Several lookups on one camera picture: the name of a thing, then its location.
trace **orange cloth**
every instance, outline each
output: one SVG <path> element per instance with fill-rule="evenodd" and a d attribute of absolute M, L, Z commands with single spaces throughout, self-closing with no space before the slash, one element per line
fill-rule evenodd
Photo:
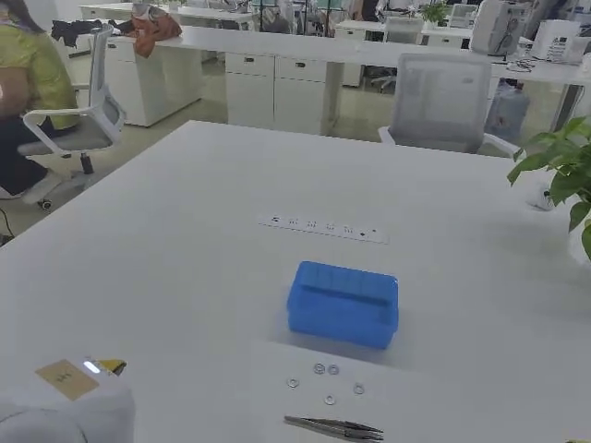
<path fill-rule="evenodd" d="M 170 14 L 164 14 L 150 19 L 132 17 L 135 30 L 127 34 L 135 37 L 134 49 L 138 55 L 148 58 L 154 50 L 156 42 L 173 39 L 183 32 Z"/>

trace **gray mesh chair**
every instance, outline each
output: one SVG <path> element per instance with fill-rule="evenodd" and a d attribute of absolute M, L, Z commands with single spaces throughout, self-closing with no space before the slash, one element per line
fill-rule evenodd
<path fill-rule="evenodd" d="M 469 55 L 402 54 L 382 142 L 468 153 L 490 143 L 514 154 L 512 143 L 484 132 L 490 69 L 490 62 Z"/>
<path fill-rule="evenodd" d="M 105 150 L 115 145 L 121 138 L 121 128 L 125 122 L 125 112 L 111 95 L 104 81 L 104 65 L 107 41 L 113 34 L 113 27 L 105 25 L 94 35 L 90 84 L 78 85 L 75 89 L 89 90 L 89 105 L 77 109 L 35 110 L 23 117 L 27 128 L 39 141 L 18 147 L 24 156 L 57 154 L 69 157 L 79 154 L 84 175 L 75 174 L 72 180 L 63 183 L 54 192 L 69 187 L 86 187 L 91 183 L 94 171 L 89 153 Z M 52 115 L 79 115 L 80 121 L 73 132 L 62 137 L 49 138 L 38 123 Z M 43 202 L 48 209 L 50 202 Z"/>
<path fill-rule="evenodd" d="M 423 30 L 423 23 L 422 18 L 396 16 L 386 18 L 384 43 L 418 44 L 418 39 L 421 37 L 421 31 Z M 396 70 L 388 68 L 386 72 L 385 76 L 371 80 L 372 85 L 381 83 L 380 92 L 384 92 L 388 86 L 396 82 Z"/>

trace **potted plant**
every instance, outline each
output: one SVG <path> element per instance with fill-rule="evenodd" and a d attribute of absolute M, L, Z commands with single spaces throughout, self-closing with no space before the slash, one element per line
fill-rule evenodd
<path fill-rule="evenodd" d="M 549 198 L 555 205 L 575 200 L 571 207 L 569 251 L 580 263 L 591 266 L 591 125 L 586 117 L 576 117 L 563 129 L 543 132 L 529 143 L 546 146 L 543 152 L 530 155 L 517 163 L 507 175 L 513 185 L 520 173 L 546 168 L 554 171 Z M 524 152 L 521 148 L 517 159 Z"/>
<path fill-rule="evenodd" d="M 425 29 L 432 30 L 440 21 L 445 19 L 447 6 L 443 2 L 433 3 L 431 5 L 424 5 L 421 9 L 421 15 L 425 20 Z"/>

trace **plastic box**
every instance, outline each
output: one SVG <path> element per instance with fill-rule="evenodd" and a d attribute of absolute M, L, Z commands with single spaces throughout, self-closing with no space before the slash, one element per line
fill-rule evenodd
<path fill-rule="evenodd" d="M 287 310 L 294 332 L 386 349 L 398 330 L 398 281 L 390 275 L 304 261 Z"/>

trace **white tiled floor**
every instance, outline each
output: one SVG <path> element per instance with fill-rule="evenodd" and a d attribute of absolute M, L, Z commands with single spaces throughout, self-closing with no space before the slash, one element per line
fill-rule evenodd
<path fill-rule="evenodd" d="M 88 81 L 89 57 L 72 60 L 72 70 L 76 81 Z M 112 171 L 133 159 L 140 152 L 165 137 L 170 132 L 184 124 L 187 120 L 203 120 L 215 123 L 227 122 L 224 69 L 217 62 L 204 65 L 205 93 L 204 98 L 188 106 L 181 112 L 161 121 L 150 128 L 126 126 L 123 141 L 116 149 L 98 152 L 92 155 L 92 161 L 97 172 Z M 548 130 L 552 116 L 560 98 L 560 88 L 548 88 L 548 84 L 528 83 L 525 92 L 532 99 L 530 111 L 523 127 L 523 139 L 528 139 L 537 132 Z M 380 94 L 375 90 L 348 89 L 343 90 L 340 117 L 332 136 L 339 138 L 354 138 L 367 141 L 377 141 L 378 128 L 387 126 L 392 111 L 393 96 Z M 494 150 L 483 149 L 483 153 L 496 155 Z M 52 156 L 44 156 L 38 160 L 58 172 L 69 174 L 72 170 L 79 170 L 78 159 L 64 160 Z M 76 192 L 54 198 L 54 210 L 76 196 Z M 20 201 L 0 201 L 0 208 L 8 213 L 13 231 L 22 233 L 34 223 L 47 216 L 37 207 L 26 206 Z M 0 220 L 0 233 L 6 229 Z"/>

